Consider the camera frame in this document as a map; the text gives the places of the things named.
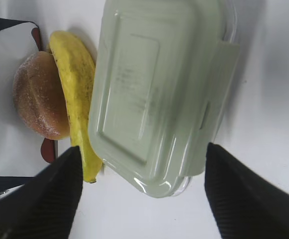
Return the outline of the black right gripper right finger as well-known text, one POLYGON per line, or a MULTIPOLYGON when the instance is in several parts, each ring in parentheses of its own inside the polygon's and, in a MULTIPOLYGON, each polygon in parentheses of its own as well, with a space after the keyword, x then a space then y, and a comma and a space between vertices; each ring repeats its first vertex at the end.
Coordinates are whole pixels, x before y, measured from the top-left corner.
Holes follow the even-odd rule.
POLYGON ((213 143, 204 189, 223 239, 289 239, 289 194, 213 143))

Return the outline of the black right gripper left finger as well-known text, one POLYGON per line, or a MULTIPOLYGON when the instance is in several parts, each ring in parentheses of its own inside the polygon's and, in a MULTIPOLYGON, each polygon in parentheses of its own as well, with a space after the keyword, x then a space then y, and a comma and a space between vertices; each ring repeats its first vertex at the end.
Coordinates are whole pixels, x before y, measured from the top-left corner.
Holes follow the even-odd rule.
POLYGON ((83 190, 79 147, 0 199, 0 239, 67 239, 83 190))

